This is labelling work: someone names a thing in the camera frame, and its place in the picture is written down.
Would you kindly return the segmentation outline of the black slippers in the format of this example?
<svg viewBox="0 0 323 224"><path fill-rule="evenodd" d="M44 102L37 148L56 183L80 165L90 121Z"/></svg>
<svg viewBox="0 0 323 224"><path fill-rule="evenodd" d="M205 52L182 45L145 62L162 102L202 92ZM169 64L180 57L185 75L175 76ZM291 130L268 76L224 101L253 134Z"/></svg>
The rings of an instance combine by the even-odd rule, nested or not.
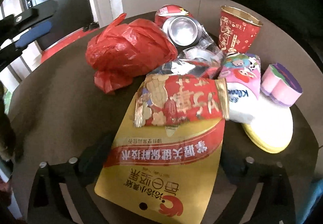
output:
<svg viewBox="0 0 323 224"><path fill-rule="evenodd" d="M96 30L97 28L99 28L100 25L97 22L92 22L86 26L83 27L83 32L88 32L88 31L92 31L92 30Z"/></svg>

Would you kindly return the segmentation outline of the red gold snack wrapper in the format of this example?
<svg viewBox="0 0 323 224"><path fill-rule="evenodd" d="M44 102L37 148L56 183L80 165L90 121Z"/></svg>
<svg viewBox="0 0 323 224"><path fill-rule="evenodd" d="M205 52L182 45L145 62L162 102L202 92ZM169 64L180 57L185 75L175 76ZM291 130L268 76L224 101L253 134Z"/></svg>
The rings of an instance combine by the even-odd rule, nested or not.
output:
<svg viewBox="0 0 323 224"><path fill-rule="evenodd" d="M224 78L151 74L137 91L135 127L174 126L209 119L229 119Z"/></svg>

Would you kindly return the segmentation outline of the red drink can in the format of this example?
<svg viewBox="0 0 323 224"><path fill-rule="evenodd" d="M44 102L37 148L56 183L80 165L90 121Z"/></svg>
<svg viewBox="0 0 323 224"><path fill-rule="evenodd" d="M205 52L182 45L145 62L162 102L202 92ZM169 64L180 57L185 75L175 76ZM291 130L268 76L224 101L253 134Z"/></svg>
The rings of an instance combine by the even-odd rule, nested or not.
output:
<svg viewBox="0 0 323 224"><path fill-rule="evenodd" d="M164 31L175 47L194 46L202 37L202 26L185 8L168 4L155 13L154 22Z"/></svg>

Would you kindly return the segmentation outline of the yellow snack pouch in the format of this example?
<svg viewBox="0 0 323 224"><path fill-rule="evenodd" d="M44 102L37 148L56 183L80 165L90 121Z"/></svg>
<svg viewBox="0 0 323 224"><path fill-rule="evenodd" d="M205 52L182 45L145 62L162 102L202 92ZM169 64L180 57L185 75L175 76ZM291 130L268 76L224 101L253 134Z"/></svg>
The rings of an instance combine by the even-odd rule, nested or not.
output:
<svg viewBox="0 0 323 224"><path fill-rule="evenodd" d="M160 223L201 223L214 188L225 121L134 126L133 99L95 185L100 197Z"/></svg>

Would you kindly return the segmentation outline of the red floor mat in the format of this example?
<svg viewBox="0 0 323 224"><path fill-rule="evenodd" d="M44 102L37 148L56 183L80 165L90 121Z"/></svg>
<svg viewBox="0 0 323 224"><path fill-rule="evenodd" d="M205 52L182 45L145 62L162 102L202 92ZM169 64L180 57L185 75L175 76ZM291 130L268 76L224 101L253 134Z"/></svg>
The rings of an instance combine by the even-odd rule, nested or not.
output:
<svg viewBox="0 0 323 224"><path fill-rule="evenodd" d="M51 45L45 51L42 52L41 64L45 62L47 59L49 59L50 57L52 57L54 54L56 54L58 51L63 49L64 47L68 46L69 44L75 42L76 40L98 29L99 28L97 27L92 30L83 31L83 29L80 28L79 30L76 30L75 32L68 34L67 36L55 42L53 45Z"/></svg>

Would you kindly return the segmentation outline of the silver wrapper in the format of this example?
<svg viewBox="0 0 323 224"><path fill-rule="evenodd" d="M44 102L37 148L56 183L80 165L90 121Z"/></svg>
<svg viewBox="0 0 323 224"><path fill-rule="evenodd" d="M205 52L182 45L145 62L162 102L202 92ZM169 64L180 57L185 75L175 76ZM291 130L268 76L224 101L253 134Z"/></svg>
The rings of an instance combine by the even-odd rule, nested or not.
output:
<svg viewBox="0 0 323 224"><path fill-rule="evenodd" d="M224 55L209 35L202 36L197 45L182 50L177 59L167 62L151 74L186 75L214 79Z"/></svg>

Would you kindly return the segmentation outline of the white yellow round scrubber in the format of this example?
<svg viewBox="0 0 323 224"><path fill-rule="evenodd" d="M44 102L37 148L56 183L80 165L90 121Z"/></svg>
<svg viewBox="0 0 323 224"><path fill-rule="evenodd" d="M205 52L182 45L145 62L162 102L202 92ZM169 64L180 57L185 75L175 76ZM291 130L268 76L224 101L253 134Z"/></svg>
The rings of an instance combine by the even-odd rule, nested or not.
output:
<svg viewBox="0 0 323 224"><path fill-rule="evenodd" d="M249 124L242 124L251 141L270 154L278 154L288 147L293 126L290 107L279 105L264 94L259 95L255 117Z"/></svg>

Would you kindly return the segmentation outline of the red plastic bag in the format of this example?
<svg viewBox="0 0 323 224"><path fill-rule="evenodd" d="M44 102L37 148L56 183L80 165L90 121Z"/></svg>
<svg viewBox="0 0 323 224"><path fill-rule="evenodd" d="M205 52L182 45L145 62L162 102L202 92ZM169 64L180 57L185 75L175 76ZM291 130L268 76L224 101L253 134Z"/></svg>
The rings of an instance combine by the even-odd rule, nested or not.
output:
<svg viewBox="0 0 323 224"><path fill-rule="evenodd" d="M96 70L95 85L106 94L178 56L176 47L156 23L139 18L123 24L125 17L122 13L93 37L85 53L87 63Z"/></svg>

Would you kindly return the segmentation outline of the red paper cup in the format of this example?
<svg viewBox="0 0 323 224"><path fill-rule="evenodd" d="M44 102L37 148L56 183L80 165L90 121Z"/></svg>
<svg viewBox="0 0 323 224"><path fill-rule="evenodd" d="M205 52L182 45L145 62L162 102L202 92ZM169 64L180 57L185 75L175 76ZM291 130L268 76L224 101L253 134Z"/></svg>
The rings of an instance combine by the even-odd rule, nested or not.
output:
<svg viewBox="0 0 323 224"><path fill-rule="evenodd" d="M227 55L246 53L263 23L253 15L235 7L222 6L219 21L218 47Z"/></svg>

